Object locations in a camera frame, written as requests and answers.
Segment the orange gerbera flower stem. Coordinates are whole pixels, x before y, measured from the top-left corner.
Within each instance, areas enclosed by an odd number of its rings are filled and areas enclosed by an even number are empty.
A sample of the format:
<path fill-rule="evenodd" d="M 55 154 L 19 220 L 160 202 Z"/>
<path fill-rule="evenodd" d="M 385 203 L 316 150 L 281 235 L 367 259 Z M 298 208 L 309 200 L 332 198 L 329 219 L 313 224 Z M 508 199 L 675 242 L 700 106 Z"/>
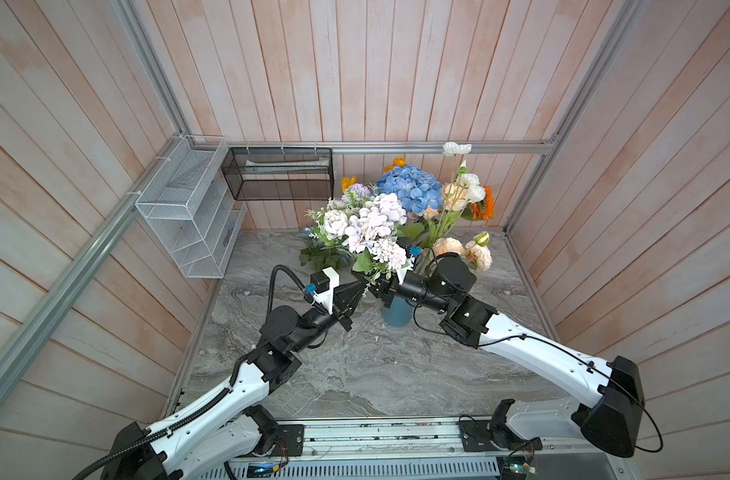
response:
<path fill-rule="evenodd" d="M 473 219 L 476 221 L 488 221 L 495 215 L 495 199 L 492 189 L 485 185 L 484 191 L 484 198 L 471 205 Z"/>

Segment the white ranunculus stem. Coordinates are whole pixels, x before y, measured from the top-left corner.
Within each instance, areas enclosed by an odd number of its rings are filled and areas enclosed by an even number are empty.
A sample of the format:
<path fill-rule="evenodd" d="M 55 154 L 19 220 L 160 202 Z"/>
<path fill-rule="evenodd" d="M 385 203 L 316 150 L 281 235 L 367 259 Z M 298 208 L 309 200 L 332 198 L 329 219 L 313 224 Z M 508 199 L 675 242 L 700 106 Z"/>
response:
<path fill-rule="evenodd" d="M 443 145 L 443 155 L 451 159 L 460 158 L 460 163 L 451 180 L 441 188 L 439 237 L 446 236 L 459 220 L 481 220 L 485 211 L 487 191 L 479 177 L 467 168 L 465 156 L 471 150 L 471 144 L 446 142 Z"/>

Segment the pink white green bouquet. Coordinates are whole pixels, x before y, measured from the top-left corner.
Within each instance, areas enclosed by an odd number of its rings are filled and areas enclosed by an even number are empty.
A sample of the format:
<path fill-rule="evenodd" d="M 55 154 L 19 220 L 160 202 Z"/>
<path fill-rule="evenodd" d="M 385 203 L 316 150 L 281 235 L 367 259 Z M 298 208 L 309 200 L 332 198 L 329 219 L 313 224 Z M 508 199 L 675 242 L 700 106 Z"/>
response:
<path fill-rule="evenodd" d="M 395 194 L 381 194 L 356 183 L 339 199 L 310 210 L 306 246 L 299 261 L 316 270 L 350 266 L 370 278 L 387 279 L 405 262 L 397 245 L 407 213 Z"/>

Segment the peach carnation stem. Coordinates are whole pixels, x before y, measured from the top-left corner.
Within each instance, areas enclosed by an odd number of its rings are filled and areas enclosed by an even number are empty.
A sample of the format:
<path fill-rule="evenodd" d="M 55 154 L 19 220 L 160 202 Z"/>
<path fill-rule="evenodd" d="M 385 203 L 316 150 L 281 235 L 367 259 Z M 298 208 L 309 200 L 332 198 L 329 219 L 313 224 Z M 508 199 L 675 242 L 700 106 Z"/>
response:
<path fill-rule="evenodd" d="M 474 271 L 484 272 L 489 270 L 493 263 L 492 253 L 489 249 L 490 240 L 491 236 L 488 232 L 479 233 L 466 244 L 453 237 L 444 237 L 434 242 L 432 252 L 436 257 L 445 253 L 458 254 Z"/>

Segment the teal cylindrical vase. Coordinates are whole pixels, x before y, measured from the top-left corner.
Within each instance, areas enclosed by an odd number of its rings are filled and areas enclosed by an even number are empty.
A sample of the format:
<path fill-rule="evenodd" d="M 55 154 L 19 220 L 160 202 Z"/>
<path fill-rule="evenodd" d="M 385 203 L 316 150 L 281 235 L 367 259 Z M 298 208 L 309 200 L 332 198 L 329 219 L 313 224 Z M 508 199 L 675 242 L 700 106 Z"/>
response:
<path fill-rule="evenodd" d="M 381 308 L 381 314 L 387 326 L 402 328 L 412 321 L 413 310 L 414 307 L 406 300 L 395 297 L 389 306 Z"/>

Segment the yellow orange poppy stem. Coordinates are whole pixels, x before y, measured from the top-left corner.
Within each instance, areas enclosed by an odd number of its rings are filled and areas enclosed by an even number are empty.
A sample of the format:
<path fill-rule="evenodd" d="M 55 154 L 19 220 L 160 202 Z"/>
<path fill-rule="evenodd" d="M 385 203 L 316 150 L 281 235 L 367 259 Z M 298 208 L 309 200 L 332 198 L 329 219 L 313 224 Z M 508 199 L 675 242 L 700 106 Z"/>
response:
<path fill-rule="evenodd" d="M 392 162 L 391 165 L 388 165 L 388 166 L 384 167 L 383 170 L 382 170 L 382 172 L 383 173 L 387 173 L 387 172 L 390 172 L 391 170 L 393 170 L 396 167 L 402 168 L 405 165 L 406 165 L 405 159 L 402 158 L 402 157 L 398 157 L 398 158 L 395 158 L 393 160 L 393 162 Z M 357 176 L 356 175 L 353 175 L 351 178 L 344 177 L 341 180 L 341 182 L 340 182 L 341 189 L 342 189 L 343 192 L 346 192 L 348 189 L 350 189 L 356 183 L 357 183 Z"/>

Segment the light blue hydrangea stem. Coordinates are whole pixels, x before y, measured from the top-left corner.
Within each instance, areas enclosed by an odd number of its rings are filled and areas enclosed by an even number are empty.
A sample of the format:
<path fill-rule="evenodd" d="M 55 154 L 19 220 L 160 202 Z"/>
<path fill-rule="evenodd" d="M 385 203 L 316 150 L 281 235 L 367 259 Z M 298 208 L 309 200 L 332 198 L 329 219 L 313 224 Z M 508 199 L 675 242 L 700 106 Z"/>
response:
<path fill-rule="evenodd" d="M 421 236 L 430 232 L 443 203 L 442 184 L 433 174 L 413 165 L 392 165 L 376 181 L 375 187 L 381 194 L 397 196 L 408 223 L 423 227 Z"/>

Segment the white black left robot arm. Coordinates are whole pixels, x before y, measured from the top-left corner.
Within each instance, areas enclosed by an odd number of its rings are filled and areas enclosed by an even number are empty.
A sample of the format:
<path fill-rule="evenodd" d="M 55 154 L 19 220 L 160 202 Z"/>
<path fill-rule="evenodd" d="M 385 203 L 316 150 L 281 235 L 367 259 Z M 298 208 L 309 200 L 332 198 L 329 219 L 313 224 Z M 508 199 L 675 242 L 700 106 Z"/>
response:
<path fill-rule="evenodd" d="M 302 365 L 299 353 L 321 346 L 333 325 L 351 329 L 352 316 L 368 288 L 362 274 L 341 283 L 338 272 L 327 268 L 304 284 L 289 267 L 277 265 L 270 275 L 269 295 L 275 293 L 279 273 L 296 284 L 309 310 L 300 314 L 269 298 L 258 343 L 235 362 L 229 377 L 183 410 L 146 428 L 129 425 L 117 435 L 110 453 L 77 473 L 77 478 L 94 473 L 104 479 L 192 478 L 196 448 L 216 439 L 238 416 L 248 423 L 242 437 L 248 451 L 272 442 L 276 425 L 261 402 L 288 382 Z"/>

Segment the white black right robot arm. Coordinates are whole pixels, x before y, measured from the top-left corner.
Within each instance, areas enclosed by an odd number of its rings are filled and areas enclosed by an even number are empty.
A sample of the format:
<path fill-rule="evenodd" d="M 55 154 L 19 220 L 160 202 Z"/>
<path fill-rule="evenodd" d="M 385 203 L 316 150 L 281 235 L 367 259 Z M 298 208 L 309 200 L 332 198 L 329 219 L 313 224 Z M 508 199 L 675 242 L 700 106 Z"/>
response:
<path fill-rule="evenodd" d="M 440 327 L 456 342 L 513 361 L 566 392 L 566 397 L 539 402 L 502 400 L 489 429 L 493 443 L 516 450 L 535 439 L 584 439 L 620 458 L 640 451 L 640 425 L 648 412 L 638 365 L 618 356 L 593 357 L 542 336 L 476 299 L 476 283 L 456 254 L 434 261 L 428 277 L 401 269 L 389 279 L 371 283 L 385 304 L 396 298 L 442 316 Z"/>

